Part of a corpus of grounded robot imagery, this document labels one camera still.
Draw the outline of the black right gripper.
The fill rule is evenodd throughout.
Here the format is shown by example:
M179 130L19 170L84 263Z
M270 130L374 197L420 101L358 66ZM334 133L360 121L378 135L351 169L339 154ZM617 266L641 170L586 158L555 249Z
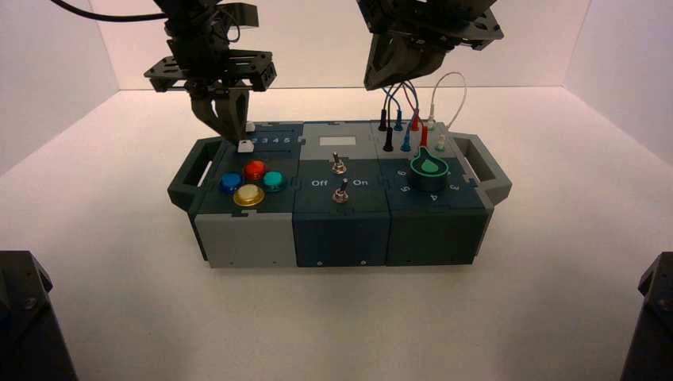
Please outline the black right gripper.
M493 1L357 4L365 25L373 33L363 79L366 90L430 75L442 65L448 50L456 46L480 51L504 38L491 11ZM415 44L420 41L427 44Z

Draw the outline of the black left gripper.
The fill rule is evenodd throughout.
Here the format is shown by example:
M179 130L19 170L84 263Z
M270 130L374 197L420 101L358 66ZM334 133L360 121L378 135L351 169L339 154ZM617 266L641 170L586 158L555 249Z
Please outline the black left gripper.
M206 86L221 80L226 87L235 87L248 80L253 91L265 91L277 72L272 53L231 49L227 32L232 26L257 27L257 16L213 15L192 20L170 18L165 22L171 55L149 68L147 78L157 92L172 88L178 81L191 81ZM229 142L246 137L249 90L231 90L232 125L213 110L213 100L190 96L191 110L203 124Z

